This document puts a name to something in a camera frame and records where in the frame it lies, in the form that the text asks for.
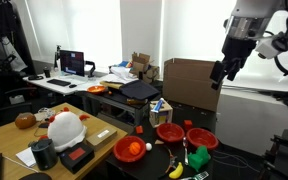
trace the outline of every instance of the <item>office chair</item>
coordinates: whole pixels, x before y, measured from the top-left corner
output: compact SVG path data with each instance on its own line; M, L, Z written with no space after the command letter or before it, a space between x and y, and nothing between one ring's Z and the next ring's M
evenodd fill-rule
M11 104L9 102L9 97L19 94L24 94L24 99L27 98L26 94L32 93L33 91L37 91L35 87L24 87L19 89L10 90L7 92L3 92L0 87L0 126L5 125L7 123L13 122L19 113L23 112L32 112L36 113L39 108L45 106L43 103L35 103L31 102L23 102L19 104Z

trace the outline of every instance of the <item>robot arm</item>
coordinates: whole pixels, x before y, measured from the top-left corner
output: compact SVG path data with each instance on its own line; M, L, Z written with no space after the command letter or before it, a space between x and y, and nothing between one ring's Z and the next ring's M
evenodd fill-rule
M288 31L263 38L273 14L279 10L288 11L288 0L237 0L225 24L225 57L215 63L211 73L212 88L218 89L225 76L234 80L254 49L268 59L288 50Z

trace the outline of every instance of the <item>yellow banana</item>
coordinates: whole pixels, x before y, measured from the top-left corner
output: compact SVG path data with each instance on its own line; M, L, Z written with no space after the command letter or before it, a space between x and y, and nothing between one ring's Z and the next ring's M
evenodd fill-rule
M168 176L171 179L177 179L182 175L182 173L183 173L183 165L181 162L179 162L176 169L173 172L171 172Z

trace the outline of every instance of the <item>monitor screen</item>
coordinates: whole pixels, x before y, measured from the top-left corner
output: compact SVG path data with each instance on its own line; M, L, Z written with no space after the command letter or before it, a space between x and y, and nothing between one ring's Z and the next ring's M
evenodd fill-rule
M84 76L84 53L60 50L61 71Z

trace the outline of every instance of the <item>green toy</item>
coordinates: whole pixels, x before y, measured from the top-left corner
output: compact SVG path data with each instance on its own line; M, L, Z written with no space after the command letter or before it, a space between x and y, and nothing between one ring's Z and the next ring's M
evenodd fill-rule
M196 153L190 153L188 155L188 162L190 167L194 168L196 172L204 165L207 164L211 159L210 155L207 152L206 146L200 146L197 148Z

